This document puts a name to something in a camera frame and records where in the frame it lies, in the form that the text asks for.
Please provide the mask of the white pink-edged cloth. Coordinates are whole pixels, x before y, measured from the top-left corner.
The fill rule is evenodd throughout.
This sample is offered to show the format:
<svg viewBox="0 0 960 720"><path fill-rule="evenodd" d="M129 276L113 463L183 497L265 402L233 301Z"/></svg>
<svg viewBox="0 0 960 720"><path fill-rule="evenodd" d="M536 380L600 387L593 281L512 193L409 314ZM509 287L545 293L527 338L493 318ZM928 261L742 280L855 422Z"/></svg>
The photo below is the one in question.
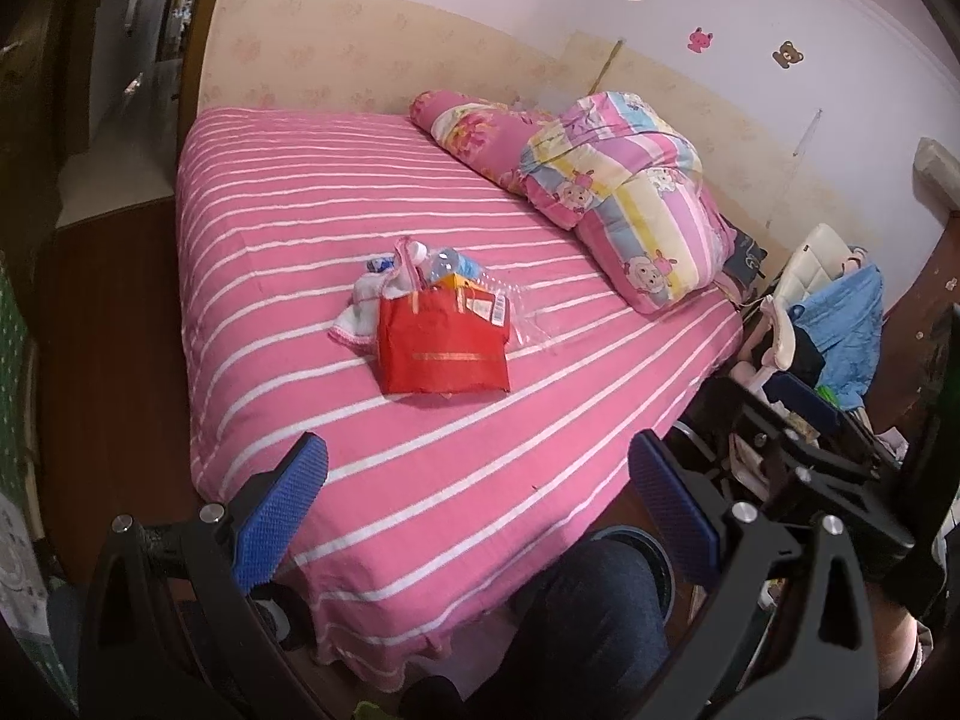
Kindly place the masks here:
<svg viewBox="0 0 960 720"><path fill-rule="evenodd" d="M353 284L347 307L329 328L329 337L357 353L369 353L376 344L382 293L393 281L392 271L361 275Z"/></svg>

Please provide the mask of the clear plastic wrapper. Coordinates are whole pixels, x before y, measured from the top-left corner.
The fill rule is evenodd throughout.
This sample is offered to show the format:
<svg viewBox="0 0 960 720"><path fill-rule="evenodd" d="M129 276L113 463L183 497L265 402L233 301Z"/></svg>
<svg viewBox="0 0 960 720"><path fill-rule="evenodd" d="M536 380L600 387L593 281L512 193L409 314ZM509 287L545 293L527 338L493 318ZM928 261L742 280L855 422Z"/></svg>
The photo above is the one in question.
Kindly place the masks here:
<svg viewBox="0 0 960 720"><path fill-rule="evenodd" d="M509 351L550 344L553 335L540 319L530 289L512 281L483 273L480 288L491 296L490 320L494 327L508 332Z"/></svg>

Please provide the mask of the red snack bag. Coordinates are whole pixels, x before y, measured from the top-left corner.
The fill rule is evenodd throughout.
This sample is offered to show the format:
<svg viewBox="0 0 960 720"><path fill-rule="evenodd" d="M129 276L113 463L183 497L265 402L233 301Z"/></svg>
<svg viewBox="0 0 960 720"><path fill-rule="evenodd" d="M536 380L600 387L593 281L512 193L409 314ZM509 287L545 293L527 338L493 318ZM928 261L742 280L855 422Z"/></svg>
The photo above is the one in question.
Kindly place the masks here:
<svg viewBox="0 0 960 720"><path fill-rule="evenodd" d="M506 330L460 309L450 289L379 303L376 358L387 395L507 392L506 344Z"/></svg>

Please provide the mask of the orange yellow snack box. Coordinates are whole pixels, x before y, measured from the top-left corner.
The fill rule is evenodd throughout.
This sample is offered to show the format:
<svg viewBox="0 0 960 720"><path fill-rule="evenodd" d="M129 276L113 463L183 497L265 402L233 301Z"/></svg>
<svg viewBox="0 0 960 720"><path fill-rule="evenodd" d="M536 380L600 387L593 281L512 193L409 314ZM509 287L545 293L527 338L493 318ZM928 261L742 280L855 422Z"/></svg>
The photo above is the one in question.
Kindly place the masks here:
<svg viewBox="0 0 960 720"><path fill-rule="evenodd" d="M493 327L508 327L509 301L503 291L490 291L457 273L448 273L438 278L434 284L438 288L454 291L460 309L470 310Z"/></svg>

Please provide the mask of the blue small wrapper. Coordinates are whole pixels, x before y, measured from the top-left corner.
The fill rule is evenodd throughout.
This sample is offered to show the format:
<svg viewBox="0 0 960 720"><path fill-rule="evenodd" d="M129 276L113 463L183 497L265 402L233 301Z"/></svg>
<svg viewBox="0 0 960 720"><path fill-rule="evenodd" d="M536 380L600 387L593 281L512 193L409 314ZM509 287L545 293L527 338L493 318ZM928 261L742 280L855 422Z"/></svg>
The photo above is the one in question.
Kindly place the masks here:
<svg viewBox="0 0 960 720"><path fill-rule="evenodd" d="M389 257L374 257L366 262L366 270L370 273L389 273L389 271L394 270L397 266L397 257L395 255L389 255Z"/></svg>

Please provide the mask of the clear plastic water bottle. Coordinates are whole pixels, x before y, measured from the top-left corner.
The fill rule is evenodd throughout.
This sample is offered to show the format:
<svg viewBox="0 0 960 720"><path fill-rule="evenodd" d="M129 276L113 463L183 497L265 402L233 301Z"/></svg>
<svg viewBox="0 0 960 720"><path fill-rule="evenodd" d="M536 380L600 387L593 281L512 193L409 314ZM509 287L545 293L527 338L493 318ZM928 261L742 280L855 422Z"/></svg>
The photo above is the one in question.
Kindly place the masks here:
<svg viewBox="0 0 960 720"><path fill-rule="evenodd" d="M439 283L446 277L457 277L478 284L483 278L480 263L450 247L428 249L418 264L418 270L428 284Z"/></svg>

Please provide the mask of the blue garment on chair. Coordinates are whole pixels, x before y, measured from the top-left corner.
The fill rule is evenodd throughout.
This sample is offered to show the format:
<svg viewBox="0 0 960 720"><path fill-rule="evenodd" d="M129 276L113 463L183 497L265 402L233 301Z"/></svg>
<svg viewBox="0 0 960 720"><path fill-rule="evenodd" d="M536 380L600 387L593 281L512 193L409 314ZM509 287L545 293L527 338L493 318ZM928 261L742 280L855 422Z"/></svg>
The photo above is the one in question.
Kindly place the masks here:
<svg viewBox="0 0 960 720"><path fill-rule="evenodd" d="M820 289L789 309L823 358L817 387L841 411L864 405L880 359L884 278L873 263Z"/></svg>

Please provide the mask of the person's jeans leg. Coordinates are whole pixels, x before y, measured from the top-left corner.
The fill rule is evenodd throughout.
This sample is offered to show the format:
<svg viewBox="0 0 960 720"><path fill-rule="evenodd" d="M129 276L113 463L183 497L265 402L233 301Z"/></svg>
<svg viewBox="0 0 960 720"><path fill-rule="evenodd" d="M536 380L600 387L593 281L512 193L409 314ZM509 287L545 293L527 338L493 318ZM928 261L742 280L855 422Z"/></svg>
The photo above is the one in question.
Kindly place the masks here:
<svg viewBox="0 0 960 720"><path fill-rule="evenodd" d="M551 567L467 718L623 718L669 656L646 556L608 539Z"/></svg>

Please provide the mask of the pink striped bed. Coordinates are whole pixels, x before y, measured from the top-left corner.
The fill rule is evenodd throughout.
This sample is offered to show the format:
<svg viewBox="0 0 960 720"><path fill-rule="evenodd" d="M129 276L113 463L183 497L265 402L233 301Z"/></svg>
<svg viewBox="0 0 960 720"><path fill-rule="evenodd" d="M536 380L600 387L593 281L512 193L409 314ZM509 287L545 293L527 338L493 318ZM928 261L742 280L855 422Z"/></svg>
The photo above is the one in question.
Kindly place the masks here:
<svg viewBox="0 0 960 720"><path fill-rule="evenodd" d="M534 338L504 394L387 397L332 322L400 239L454 247L521 291ZM190 471L210 500L304 433L331 471L278 577L304 596L322 661L394 692L417 656L508 600L625 486L739 343L708 289L636 314L568 234L400 115L220 107L178 172Z"/></svg>

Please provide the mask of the white office chair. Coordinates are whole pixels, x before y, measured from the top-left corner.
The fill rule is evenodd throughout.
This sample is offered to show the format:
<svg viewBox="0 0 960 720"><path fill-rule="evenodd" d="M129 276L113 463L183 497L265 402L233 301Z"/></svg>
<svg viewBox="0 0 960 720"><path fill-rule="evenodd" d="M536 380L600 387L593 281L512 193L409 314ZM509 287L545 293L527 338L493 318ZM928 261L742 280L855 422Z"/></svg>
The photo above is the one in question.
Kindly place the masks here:
<svg viewBox="0 0 960 720"><path fill-rule="evenodd" d="M828 224L817 224L789 257L773 291L758 301L755 323L737 353L732 379L765 400L763 387L775 374L788 372L796 355L789 309L866 263L866 250L846 244Z"/></svg>

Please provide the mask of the colourful cartoon quilt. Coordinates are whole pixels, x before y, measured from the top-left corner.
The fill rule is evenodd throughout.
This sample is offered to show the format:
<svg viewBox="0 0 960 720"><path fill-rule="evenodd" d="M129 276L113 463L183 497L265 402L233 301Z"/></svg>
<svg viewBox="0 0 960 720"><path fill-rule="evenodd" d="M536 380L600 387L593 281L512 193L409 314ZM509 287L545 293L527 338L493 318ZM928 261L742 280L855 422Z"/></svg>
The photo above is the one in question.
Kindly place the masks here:
<svg viewBox="0 0 960 720"><path fill-rule="evenodd" d="M574 234L640 314L713 286L734 254L697 149L638 94L591 94L553 115L435 89L410 121Z"/></svg>

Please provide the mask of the brown bear sticker right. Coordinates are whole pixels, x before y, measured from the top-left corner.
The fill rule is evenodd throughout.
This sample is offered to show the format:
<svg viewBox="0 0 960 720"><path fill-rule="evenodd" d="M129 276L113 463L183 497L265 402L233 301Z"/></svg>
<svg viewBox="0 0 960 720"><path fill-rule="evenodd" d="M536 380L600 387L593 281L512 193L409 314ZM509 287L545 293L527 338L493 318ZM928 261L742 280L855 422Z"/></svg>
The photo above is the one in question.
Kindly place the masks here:
<svg viewBox="0 0 960 720"><path fill-rule="evenodd" d="M791 41L784 41L784 43L771 54L771 57L773 57L773 60L775 60L781 68L784 68L784 70L789 70L789 68L800 64L800 62L804 60L804 54L802 54Z"/></svg>

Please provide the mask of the pink bear wall sticker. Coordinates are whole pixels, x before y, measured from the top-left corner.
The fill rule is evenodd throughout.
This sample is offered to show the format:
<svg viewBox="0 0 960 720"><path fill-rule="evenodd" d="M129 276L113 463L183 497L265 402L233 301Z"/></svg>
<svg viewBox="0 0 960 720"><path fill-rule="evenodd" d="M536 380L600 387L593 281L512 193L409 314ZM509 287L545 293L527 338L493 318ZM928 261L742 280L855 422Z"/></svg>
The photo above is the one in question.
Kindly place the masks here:
<svg viewBox="0 0 960 720"><path fill-rule="evenodd" d="M713 34L703 31L701 28L695 28L688 36L686 48L693 54L703 54L706 49L711 47L711 44L713 44Z"/></svg>

